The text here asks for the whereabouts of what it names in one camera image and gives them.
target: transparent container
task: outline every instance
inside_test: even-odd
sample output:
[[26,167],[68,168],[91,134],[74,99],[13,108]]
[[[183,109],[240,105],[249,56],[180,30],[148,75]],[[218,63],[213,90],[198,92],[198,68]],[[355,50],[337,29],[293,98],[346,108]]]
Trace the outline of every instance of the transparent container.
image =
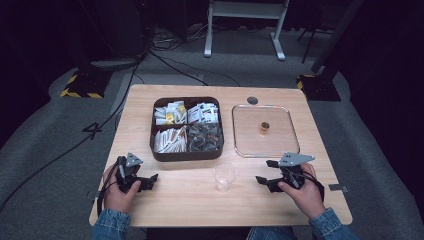
[[300,147],[289,111],[282,106],[236,105],[232,110],[234,147],[246,158],[280,158]]

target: denim sleeve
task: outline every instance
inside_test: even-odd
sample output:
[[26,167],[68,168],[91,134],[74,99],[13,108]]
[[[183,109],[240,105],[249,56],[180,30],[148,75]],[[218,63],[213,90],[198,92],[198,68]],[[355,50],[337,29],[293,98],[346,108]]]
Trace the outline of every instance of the denim sleeve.
[[349,227],[340,222],[334,210],[331,208],[328,208],[324,213],[314,219],[309,220],[309,225],[318,239],[359,239]]
[[111,209],[105,209],[100,213],[96,224],[92,229],[93,240],[126,239],[127,229],[131,217]]

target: hand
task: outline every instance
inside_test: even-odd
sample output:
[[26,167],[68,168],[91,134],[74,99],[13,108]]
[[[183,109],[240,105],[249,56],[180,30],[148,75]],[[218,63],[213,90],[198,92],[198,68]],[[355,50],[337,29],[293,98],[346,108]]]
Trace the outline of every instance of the hand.
[[[111,170],[112,166],[110,166],[103,174],[103,181],[106,181]],[[109,182],[106,183],[106,186],[108,186],[108,188],[104,196],[104,206],[105,208],[128,214],[130,212],[132,202],[140,187],[141,182],[136,181],[135,183],[133,183],[131,189],[128,191],[128,193],[125,194],[121,192],[121,190],[119,190],[119,186],[116,183],[117,170],[118,167],[114,169],[112,175],[110,176]]]
[[[316,178],[315,170],[311,164],[304,163],[301,167],[304,172],[307,172]],[[310,219],[313,219],[325,212],[325,207],[322,203],[318,187],[310,180],[306,179],[305,184],[303,184],[300,189],[292,188],[285,182],[279,182],[278,186],[281,190],[293,198],[300,211],[302,211]]]

